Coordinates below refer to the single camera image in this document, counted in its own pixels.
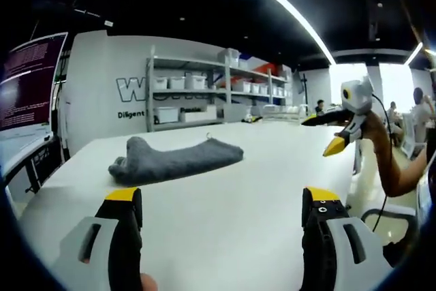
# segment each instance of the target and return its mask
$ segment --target white table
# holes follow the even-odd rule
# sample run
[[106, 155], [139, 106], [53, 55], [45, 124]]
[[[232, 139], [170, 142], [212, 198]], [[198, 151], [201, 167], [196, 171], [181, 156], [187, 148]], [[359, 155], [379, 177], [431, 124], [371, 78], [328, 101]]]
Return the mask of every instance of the white table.
[[[302, 282], [302, 190], [323, 187], [345, 204], [354, 144], [322, 157], [340, 127], [233, 123], [141, 134], [159, 150], [189, 147], [206, 134], [242, 147], [240, 163], [141, 187], [142, 272], [164, 291], [298, 290]], [[94, 140], [58, 169], [20, 220], [43, 263], [61, 239], [93, 216], [115, 186], [107, 168], [129, 136]]]

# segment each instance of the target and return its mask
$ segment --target bright window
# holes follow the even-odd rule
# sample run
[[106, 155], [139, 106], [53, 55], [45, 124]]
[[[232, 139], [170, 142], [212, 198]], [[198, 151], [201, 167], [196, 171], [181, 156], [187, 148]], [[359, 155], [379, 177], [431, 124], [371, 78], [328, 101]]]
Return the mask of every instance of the bright window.
[[414, 82], [408, 65], [380, 63], [383, 103], [387, 110], [395, 102], [396, 110], [409, 112], [415, 105]]
[[361, 80], [368, 75], [367, 66], [364, 63], [357, 64], [336, 64], [328, 69], [330, 74], [330, 90], [332, 93], [332, 103], [341, 104], [341, 85], [343, 82]]

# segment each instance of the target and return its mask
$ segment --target black ceiling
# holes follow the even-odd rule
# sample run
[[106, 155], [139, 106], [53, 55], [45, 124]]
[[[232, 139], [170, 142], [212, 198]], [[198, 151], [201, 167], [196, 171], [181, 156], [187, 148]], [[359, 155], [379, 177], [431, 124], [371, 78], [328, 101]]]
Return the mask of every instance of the black ceiling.
[[[288, 1], [331, 52], [361, 48], [411, 51], [417, 44], [401, 0]], [[29, 40], [32, 33], [38, 37], [107, 29], [110, 35], [157, 35], [236, 48], [293, 67], [300, 62], [307, 68], [328, 65], [325, 59], [301, 61], [320, 50], [275, 0], [10, 0], [9, 5], [9, 47]], [[105, 20], [113, 22], [113, 27], [105, 26]], [[377, 35], [372, 37], [371, 23], [377, 24]], [[348, 56], [347, 60], [361, 58]]]

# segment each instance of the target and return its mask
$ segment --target cable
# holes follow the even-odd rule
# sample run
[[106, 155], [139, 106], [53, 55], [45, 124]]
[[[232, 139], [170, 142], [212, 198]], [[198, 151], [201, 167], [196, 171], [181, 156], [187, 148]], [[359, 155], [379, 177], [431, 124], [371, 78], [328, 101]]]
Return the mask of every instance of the cable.
[[[385, 108], [384, 108], [384, 106], [383, 106], [383, 102], [380, 100], [380, 98], [378, 98], [378, 96], [376, 96], [375, 94], [373, 94], [373, 97], [374, 97], [375, 99], [378, 100], [378, 102], [380, 103], [381, 107], [383, 108], [384, 115], [385, 115], [385, 117], [386, 117], [386, 122], [387, 122], [387, 124], [388, 124], [388, 131], [389, 131], [389, 144], [390, 144], [390, 159], [389, 159], [389, 160], [390, 160], [390, 163], [389, 163], [389, 166], [392, 167], [392, 131], [391, 131], [391, 129], [390, 129], [390, 122], [389, 122], [388, 113], [386, 112], [386, 110], [385, 110]], [[387, 199], [388, 199], [388, 196], [385, 194], [385, 195], [384, 195], [383, 204], [382, 204], [381, 209], [380, 209], [380, 212], [379, 212], [379, 217], [377, 218], [377, 221], [375, 222], [375, 225], [374, 225], [374, 228], [373, 228], [373, 232], [375, 231], [375, 229], [376, 229], [377, 226], [379, 225], [380, 218], [382, 218], [382, 214], [383, 214], [384, 207], [385, 207], [385, 205], [386, 205], [386, 201], [387, 201]]]

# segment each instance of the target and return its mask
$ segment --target shelf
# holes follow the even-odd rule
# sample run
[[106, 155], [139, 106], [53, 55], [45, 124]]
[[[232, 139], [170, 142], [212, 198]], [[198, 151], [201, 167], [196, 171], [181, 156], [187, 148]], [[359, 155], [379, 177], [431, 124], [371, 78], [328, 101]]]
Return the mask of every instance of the shelf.
[[156, 93], [169, 93], [169, 94], [174, 94], [174, 93], [210, 93], [210, 94], [225, 94], [225, 89], [218, 89], [218, 90], [211, 90], [211, 89], [198, 89], [198, 90], [194, 90], [194, 89], [181, 89], [181, 90], [174, 90], [174, 89], [166, 89], [166, 90], [154, 90], [153, 91], [154, 94]]
[[196, 122], [176, 122], [176, 123], [164, 123], [164, 124], [155, 124], [155, 131], [165, 131], [167, 129], [183, 129], [185, 127], [195, 127], [195, 126], [203, 126], [203, 125], [213, 125], [213, 124], [221, 124], [223, 123], [223, 119], [211, 119], [207, 121], [196, 121]]
[[[231, 75], [242, 76], [244, 78], [261, 78], [264, 81], [268, 81], [268, 74], [260, 73], [256, 71], [244, 70], [243, 68], [230, 68]], [[273, 82], [286, 83], [287, 81], [284, 78], [279, 78], [278, 76], [271, 76]]]
[[[261, 97], [261, 98], [269, 98], [270, 97], [270, 95], [260, 95], [259, 93], [240, 92], [240, 91], [232, 91], [232, 95], [244, 95], [247, 97]], [[285, 97], [280, 96], [280, 95], [274, 95], [273, 98], [285, 99]]]
[[214, 61], [202, 61], [199, 59], [177, 58], [155, 56], [155, 68], [168, 70], [187, 70], [187, 71], [224, 71], [225, 64]]

